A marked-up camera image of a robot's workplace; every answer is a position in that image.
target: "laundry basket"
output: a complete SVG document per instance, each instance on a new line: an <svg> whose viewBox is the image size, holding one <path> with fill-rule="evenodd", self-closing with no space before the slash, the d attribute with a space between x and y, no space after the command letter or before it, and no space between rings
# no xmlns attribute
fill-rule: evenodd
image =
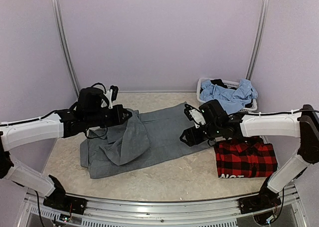
<svg viewBox="0 0 319 227"><path fill-rule="evenodd" d="M199 101L199 104L201 105L202 103L205 103L206 101L203 101L200 99L200 88L201 88L201 83L203 81L206 81L206 80L215 80L216 78L200 78L198 80L198 84L197 84L197 90L196 90L196 96L197 96L197 100ZM235 87L235 88L238 88L239 86L239 83L238 82L234 82L234 81L225 81L225 80L222 80L222 82L228 87L228 88L231 88L231 87ZM256 111L257 110L257 101L256 99L253 99L253 105L251 108L247 108L247 107L244 107L243 109L241 109L239 112L244 112L244 113L247 113L247 112L252 112L252 111Z"/></svg>

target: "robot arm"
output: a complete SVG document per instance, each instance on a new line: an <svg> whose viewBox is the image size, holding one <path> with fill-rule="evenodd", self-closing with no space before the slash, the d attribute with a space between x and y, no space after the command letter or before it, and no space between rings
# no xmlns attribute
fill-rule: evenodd
<svg viewBox="0 0 319 227"><path fill-rule="evenodd" d="M80 91L78 101L71 108L56 110L46 116L0 124L0 179L8 179L42 193L44 204L55 209L83 214L86 201L68 197L60 182L43 175L20 162L9 151L15 147L51 138L67 138L91 127L110 127L123 124L131 112L122 105L113 105L118 88L110 90L88 87Z"/></svg>
<svg viewBox="0 0 319 227"><path fill-rule="evenodd" d="M278 193L310 165L319 162L319 118L312 106L280 113L236 113L227 115L217 100L206 102L199 110L185 105L184 110L195 126L184 130L180 140L189 146L215 138L252 136L292 136L300 138L300 148L269 178L256 196L241 198L243 214L279 205Z"/></svg>

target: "red and black checkered cloth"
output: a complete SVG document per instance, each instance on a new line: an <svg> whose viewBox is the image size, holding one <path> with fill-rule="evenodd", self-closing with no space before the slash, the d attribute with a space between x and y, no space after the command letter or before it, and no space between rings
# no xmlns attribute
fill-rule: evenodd
<svg viewBox="0 0 319 227"><path fill-rule="evenodd" d="M260 137L221 141L214 149L220 178L268 177L277 170L273 145Z"/></svg>

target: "gray pants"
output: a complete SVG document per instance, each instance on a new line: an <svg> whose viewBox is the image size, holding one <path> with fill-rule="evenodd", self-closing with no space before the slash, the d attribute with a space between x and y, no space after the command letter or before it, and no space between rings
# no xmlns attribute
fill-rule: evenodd
<svg viewBox="0 0 319 227"><path fill-rule="evenodd" d="M184 104L133 116L123 125L110 127L102 138L81 144L81 166L98 179L138 170L189 155L206 148L206 142L189 147L179 140L193 126L184 114ZM105 134L105 129L90 131L89 137Z"/></svg>

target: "beige table surface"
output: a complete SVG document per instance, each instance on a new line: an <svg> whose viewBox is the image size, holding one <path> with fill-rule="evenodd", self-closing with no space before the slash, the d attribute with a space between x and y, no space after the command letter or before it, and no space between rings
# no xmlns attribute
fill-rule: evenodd
<svg viewBox="0 0 319 227"><path fill-rule="evenodd" d="M120 93L116 104L143 113L184 101L198 107L195 93ZM46 174L57 177L69 193L132 201L190 201L256 192L264 181L218 178L213 149L93 180L80 166L80 144L84 139L83 134L58 139L44 169Z"/></svg>

